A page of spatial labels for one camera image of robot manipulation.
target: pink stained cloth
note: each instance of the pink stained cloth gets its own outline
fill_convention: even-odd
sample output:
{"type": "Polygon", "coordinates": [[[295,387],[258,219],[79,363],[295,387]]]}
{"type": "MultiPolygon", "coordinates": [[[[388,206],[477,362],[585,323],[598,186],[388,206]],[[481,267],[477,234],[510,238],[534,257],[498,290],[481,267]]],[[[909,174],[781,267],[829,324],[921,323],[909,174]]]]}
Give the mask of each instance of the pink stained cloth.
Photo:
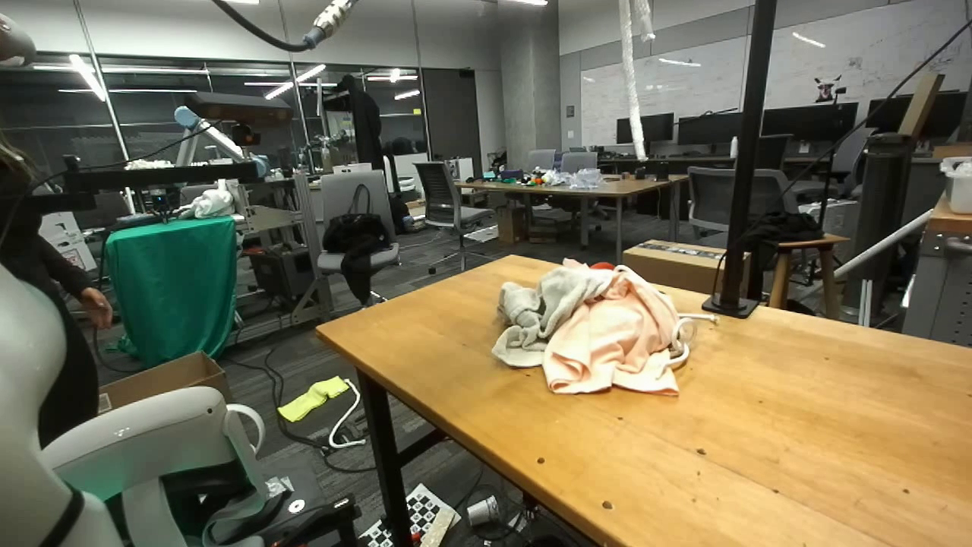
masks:
{"type": "Polygon", "coordinates": [[[548,387],[556,391],[676,391],[678,309],[629,267],[578,307],[544,350],[548,387]]]}

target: black pole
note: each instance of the black pole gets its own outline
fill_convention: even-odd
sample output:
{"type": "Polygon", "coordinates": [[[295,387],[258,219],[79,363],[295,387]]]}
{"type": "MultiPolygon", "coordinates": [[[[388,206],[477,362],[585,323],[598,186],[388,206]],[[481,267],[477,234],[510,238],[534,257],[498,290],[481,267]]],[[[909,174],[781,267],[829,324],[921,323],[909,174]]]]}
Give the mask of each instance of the black pole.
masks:
{"type": "Polygon", "coordinates": [[[749,229],[748,219],[749,219],[755,167],[758,167],[760,118],[767,104],[767,72],[768,72],[776,15],[779,15],[779,0],[758,0],[755,33],[749,33],[748,100],[741,110],[737,155],[734,155],[725,277],[723,277],[721,298],[707,304],[707,309],[718,309],[725,315],[748,315],[755,309],[749,299],[737,298],[737,284],[745,272],[741,244],[745,244],[745,231],[749,229]]]}

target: teal fabric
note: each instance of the teal fabric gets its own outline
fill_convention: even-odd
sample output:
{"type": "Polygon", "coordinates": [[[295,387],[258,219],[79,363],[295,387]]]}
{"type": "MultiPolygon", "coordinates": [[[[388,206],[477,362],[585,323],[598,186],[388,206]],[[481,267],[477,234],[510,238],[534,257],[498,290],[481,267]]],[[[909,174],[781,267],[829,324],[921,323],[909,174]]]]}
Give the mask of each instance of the teal fabric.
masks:
{"type": "Polygon", "coordinates": [[[176,219],[111,234],[108,263],[142,363],[216,355],[235,324],[235,219],[176,219]]]}

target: yellow object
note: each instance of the yellow object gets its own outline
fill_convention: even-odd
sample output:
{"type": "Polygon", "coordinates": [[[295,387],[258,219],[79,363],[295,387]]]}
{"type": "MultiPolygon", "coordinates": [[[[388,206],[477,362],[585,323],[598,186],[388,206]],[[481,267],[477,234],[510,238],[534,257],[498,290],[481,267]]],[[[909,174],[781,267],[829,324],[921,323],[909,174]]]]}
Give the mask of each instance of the yellow object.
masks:
{"type": "Polygon", "coordinates": [[[288,423],[300,423],[311,411],[323,408],[325,402],[338,398],[341,391],[348,391],[344,375],[318,379],[300,398],[278,408],[278,413],[288,423]]]}

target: stool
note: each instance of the stool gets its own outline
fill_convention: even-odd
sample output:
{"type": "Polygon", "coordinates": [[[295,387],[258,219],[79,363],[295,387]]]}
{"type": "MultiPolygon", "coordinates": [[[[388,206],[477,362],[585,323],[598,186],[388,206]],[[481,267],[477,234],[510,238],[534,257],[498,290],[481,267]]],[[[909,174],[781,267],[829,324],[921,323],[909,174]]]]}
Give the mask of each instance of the stool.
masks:
{"type": "Polygon", "coordinates": [[[838,315],[838,293],[834,282],[834,245],[844,244],[847,238],[823,234],[816,241],[781,241],[779,244],[779,263],[771,271],[768,307],[786,307],[790,290],[790,254],[797,249],[816,249],[820,252],[820,277],[823,277],[823,315],[838,315]]]}

